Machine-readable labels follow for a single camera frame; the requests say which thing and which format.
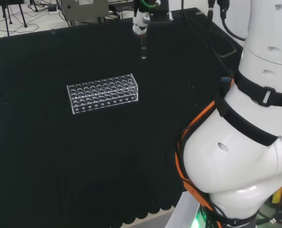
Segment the green light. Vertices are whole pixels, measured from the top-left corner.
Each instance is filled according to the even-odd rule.
[[[199,224],[197,218],[194,219],[191,228],[200,228],[200,224]]]

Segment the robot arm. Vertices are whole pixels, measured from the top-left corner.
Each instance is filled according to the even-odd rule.
[[[135,0],[134,5],[135,17],[132,30],[137,35],[145,34],[149,23],[172,20],[168,0]]]
[[[215,1],[208,0],[209,20]],[[157,18],[169,21],[167,0],[152,8],[138,2],[136,34]],[[229,0],[217,4],[224,21]],[[282,0],[251,0],[239,73],[226,96],[183,130],[176,152],[184,186],[221,221],[210,226],[256,226],[258,209],[282,186]]]

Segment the black cloth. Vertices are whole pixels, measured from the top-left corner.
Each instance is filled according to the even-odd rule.
[[[0,38],[0,228],[119,227],[176,206],[176,135],[225,73],[174,18],[149,25],[145,61],[131,19]],[[129,73],[138,102],[72,114],[66,85]]]

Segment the test tube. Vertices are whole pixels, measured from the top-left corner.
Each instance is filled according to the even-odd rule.
[[[147,54],[146,54],[146,33],[140,35],[141,39],[141,58],[146,59]]]

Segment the floor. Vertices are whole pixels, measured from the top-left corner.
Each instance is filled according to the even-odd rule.
[[[10,11],[10,18],[13,24],[10,25],[8,20],[8,26],[11,36],[18,35],[21,33],[38,32],[38,31],[68,27],[66,21],[60,18],[58,12],[49,13],[46,10],[39,13],[39,12],[34,12],[30,8],[28,8],[28,4],[22,4],[21,6],[28,27],[25,28],[23,25],[23,20],[19,10],[19,6],[11,5],[9,11]],[[0,6],[0,30],[2,30],[0,31],[0,38],[7,36],[6,24],[2,15],[3,15],[2,8]],[[132,11],[123,11],[123,18],[131,18],[131,17],[133,17]]]

